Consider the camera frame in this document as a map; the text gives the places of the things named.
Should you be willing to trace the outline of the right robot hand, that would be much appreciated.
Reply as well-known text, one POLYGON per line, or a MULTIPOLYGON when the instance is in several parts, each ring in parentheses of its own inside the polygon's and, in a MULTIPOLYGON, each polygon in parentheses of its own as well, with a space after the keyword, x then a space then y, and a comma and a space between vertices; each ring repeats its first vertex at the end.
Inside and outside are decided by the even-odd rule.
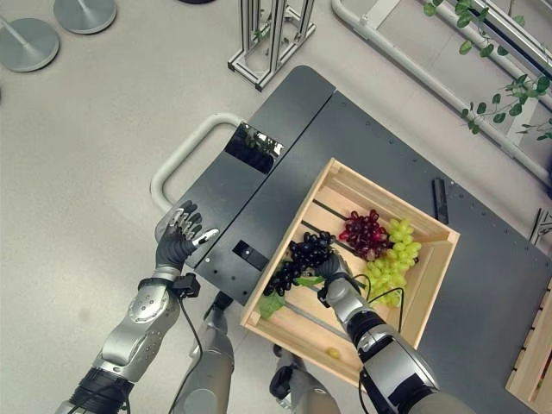
POLYGON ((347 262, 338 253, 330 254, 327 260, 314 267, 313 275, 322 278, 328 284, 339 279, 344 279, 349 284, 354 285, 352 272, 347 262))

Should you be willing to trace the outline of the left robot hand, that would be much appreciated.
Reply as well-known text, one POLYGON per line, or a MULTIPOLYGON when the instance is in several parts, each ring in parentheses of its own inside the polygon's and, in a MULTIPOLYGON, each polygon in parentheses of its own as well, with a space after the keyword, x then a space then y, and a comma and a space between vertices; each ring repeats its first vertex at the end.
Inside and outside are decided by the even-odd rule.
POLYGON ((203 230, 202 215, 191 200, 184 201, 170 215, 155 252, 157 268, 181 271, 187 258, 219 234, 217 228, 203 230))

